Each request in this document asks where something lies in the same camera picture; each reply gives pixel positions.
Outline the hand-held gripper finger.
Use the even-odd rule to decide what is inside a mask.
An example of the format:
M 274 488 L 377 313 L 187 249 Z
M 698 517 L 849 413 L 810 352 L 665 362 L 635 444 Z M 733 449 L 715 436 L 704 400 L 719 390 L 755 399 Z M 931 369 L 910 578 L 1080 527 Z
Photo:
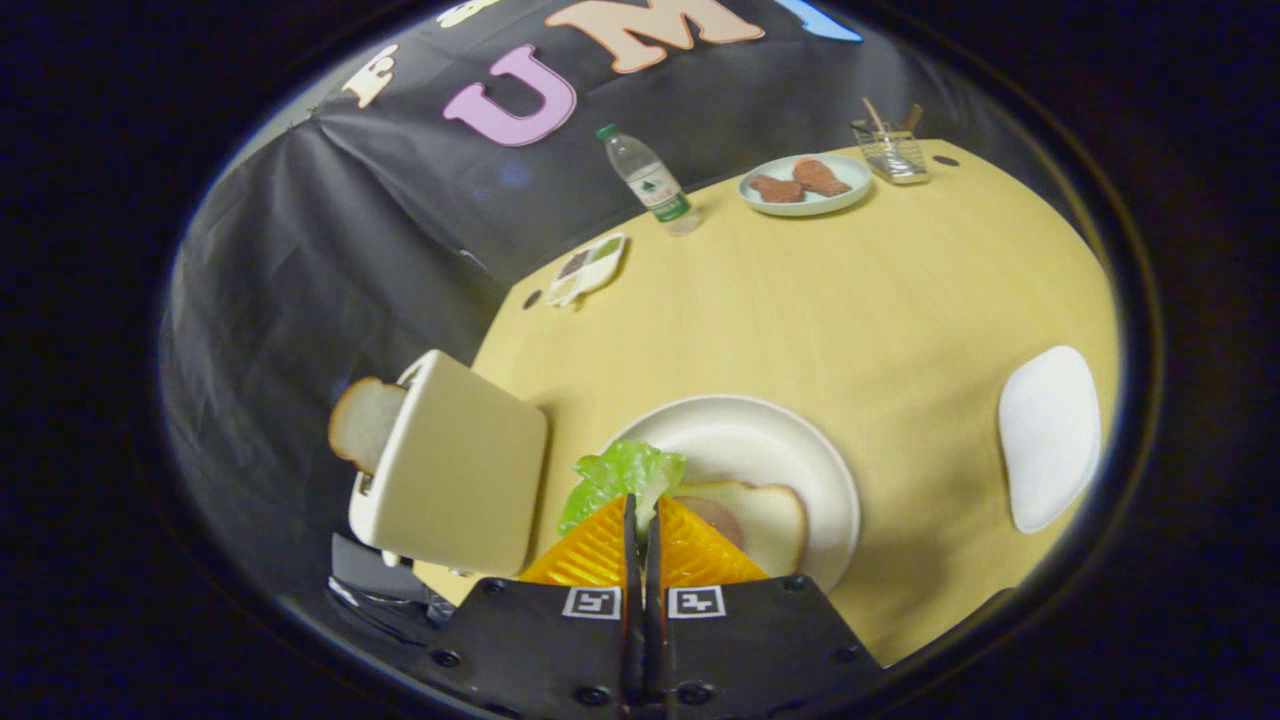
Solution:
M 425 652 L 425 682 L 475 716 L 626 719 L 641 685 L 635 500 L 613 502 L 607 560 L 620 577 L 483 578 Z
M 649 717 L 815 717 L 882 674 L 810 577 L 764 574 L 696 514 L 660 501 L 645 568 Z

